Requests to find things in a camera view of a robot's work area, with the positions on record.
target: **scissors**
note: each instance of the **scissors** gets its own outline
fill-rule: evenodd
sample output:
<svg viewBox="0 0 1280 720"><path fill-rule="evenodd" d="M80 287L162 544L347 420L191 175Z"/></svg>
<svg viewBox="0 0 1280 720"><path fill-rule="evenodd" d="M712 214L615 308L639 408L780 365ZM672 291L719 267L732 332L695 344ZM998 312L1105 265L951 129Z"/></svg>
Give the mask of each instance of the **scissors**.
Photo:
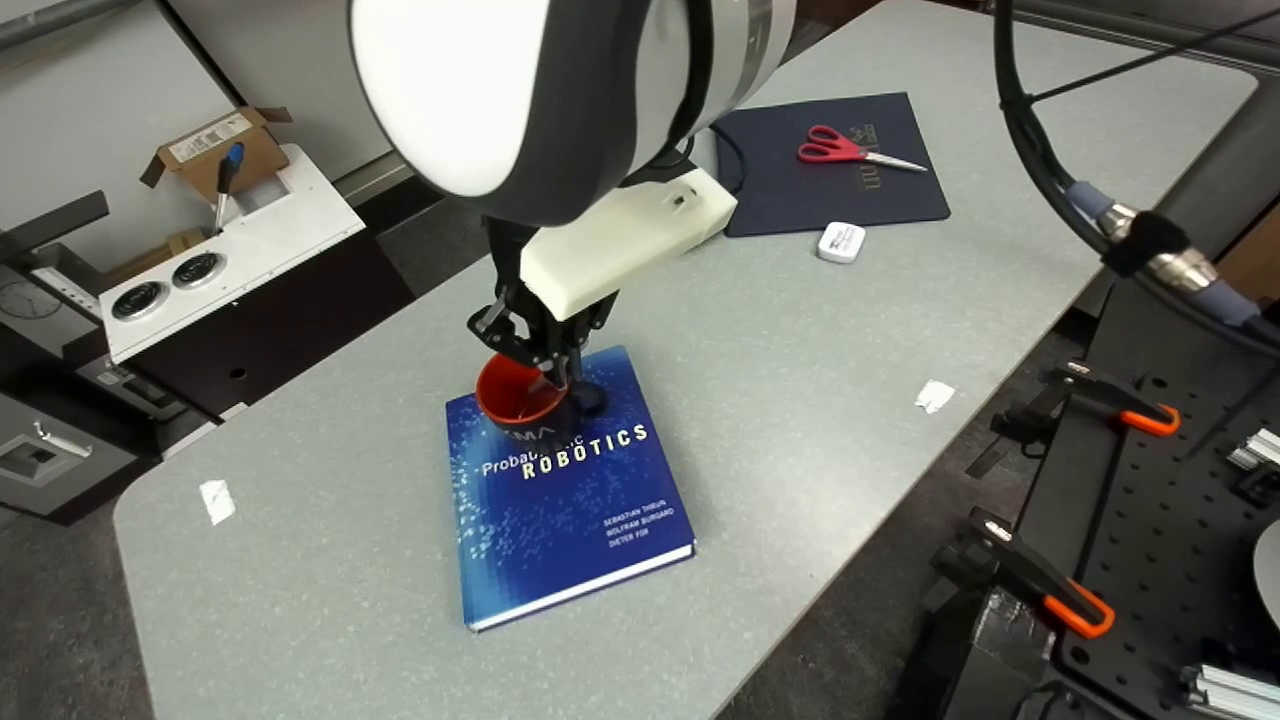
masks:
<svg viewBox="0 0 1280 720"><path fill-rule="evenodd" d="M811 123L805 145L795 147L795 154L802 154L802 165L885 165L885 167L906 167L906 172L927 172L925 165L870 153L853 136L829 129L829 123Z"/></svg>

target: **floor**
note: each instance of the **floor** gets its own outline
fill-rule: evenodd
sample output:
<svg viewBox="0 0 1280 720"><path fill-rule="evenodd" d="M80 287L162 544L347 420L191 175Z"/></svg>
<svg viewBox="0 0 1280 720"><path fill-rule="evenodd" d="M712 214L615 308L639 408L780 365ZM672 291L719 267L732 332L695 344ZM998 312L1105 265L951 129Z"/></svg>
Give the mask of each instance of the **floor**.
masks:
<svg viewBox="0 0 1280 720"><path fill-rule="evenodd" d="M427 291L486 250L480 224L453 204L390 227L381 243L416 291ZM1039 367L1072 351L1082 351L1072 339L1049 335L991 408L1027 395ZM983 415L936 460L723 714L890 714L890 697L921 627L921 596L933 584L933 551L971 505L1016 517L1027 493L1027 460L1004 464L983 478L964 474L988 444ZM24 517L0 521L0 575L0 720L153 714L113 541L113 509L73 528Z"/></svg>

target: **table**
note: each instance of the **table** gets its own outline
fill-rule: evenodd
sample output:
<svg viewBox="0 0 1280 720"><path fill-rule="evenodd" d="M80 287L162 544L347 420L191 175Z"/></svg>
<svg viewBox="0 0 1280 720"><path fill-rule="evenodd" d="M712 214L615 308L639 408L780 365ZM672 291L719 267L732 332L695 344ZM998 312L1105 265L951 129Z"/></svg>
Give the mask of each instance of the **table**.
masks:
<svg viewBox="0 0 1280 720"><path fill-rule="evenodd" d="M1026 33L1027 85L1134 49ZM117 509L156 714L712 714L1094 280L998 121L988 20L892 0L751 100L913 91L950 224L719 240L638 280L629 344L700 557L472 634L460 625L445 399L486 346L468 267L198 441ZM1162 63L1049 106L1072 167L1156 201L1252 80ZM936 415L927 381L957 388ZM209 523L205 478L235 517Z"/></svg>

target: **red cup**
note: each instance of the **red cup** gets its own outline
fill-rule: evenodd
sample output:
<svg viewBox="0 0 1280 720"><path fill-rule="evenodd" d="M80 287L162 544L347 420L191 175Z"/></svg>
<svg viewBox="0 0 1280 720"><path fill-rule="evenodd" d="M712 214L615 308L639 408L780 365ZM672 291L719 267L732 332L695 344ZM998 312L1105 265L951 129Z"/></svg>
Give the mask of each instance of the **red cup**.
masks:
<svg viewBox="0 0 1280 720"><path fill-rule="evenodd" d="M518 444L551 452L575 441L584 408L567 388L556 388L540 367L494 355L475 381L480 411Z"/></svg>

